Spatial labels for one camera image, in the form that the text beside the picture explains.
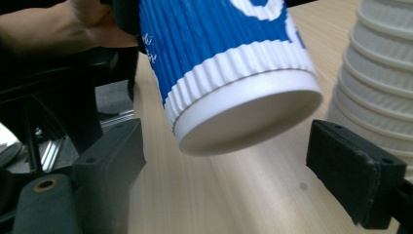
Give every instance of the white logo print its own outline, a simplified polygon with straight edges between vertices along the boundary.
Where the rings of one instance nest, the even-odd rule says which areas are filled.
[[[282,13],[282,0],[268,0],[265,6],[254,6],[249,0],[231,0],[231,3],[249,17],[276,20]]]

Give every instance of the screw hole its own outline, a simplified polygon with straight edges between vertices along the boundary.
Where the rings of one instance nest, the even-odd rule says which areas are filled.
[[[382,162],[385,163],[385,164],[392,164],[393,163],[392,160],[387,159],[387,158],[382,159]]]
[[[94,163],[96,162],[96,158],[89,158],[86,160],[87,163]]]

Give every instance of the white paper cup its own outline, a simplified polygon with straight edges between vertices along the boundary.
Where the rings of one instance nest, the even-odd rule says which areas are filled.
[[[350,33],[352,46],[370,59],[413,71],[413,41],[357,23]]]
[[[392,0],[363,0],[358,20],[383,33],[413,40],[413,4]]]
[[[142,38],[182,152],[251,146],[319,106],[315,70],[283,1],[139,4]]]
[[[351,112],[360,122],[375,129],[376,132],[383,135],[410,139],[413,142],[413,122],[396,119],[392,116],[387,116],[377,113],[370,109],[369,106],[364,106],[357,103],[346,95],[338,86],[334,90],[334,98],[338,100],[344,108]]]
[[[413,141],[376,133],[374,129],[363,125],[362,122],[359,122],[356,118],[354,118],[353,115],[349,111],[346,111],[346,109],[343,108],[343,106],[341,106],[340,103],[334,98],[328,106],[327,113],[327,121],[331,121],[348,128],[359,136],[371,141],[390,153],[394,154],[394,152],[398,151],[402,154],[408,154],[413,151]]]
[[[401,97],[413,98],[413,71],[396,69],[377,62],[349,46],[344,53],[344,66],[372,88]]]
[[[413,121],[413,97],[402,97],[370,87],[347,70],[339,72],[338,84],[353,100],[377,113]]]

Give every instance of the paper cup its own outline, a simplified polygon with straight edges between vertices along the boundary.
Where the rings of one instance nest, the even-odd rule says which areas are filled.
[[[319,106],[315,70],[283,1],[139,4],[142,39],[182,152],[251,146]]]

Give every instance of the table surface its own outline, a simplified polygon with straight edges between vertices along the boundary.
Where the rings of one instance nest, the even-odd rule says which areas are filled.
[[[183,155],[170,132],[145,56],[136,77],[147,165],[131,192],[130,233],[395,233],[353,225],[306,167],[311,122],[323,119],[360,0],[319,0],[290,9],[318,71],[324,100],[288,132],[230,154]]]

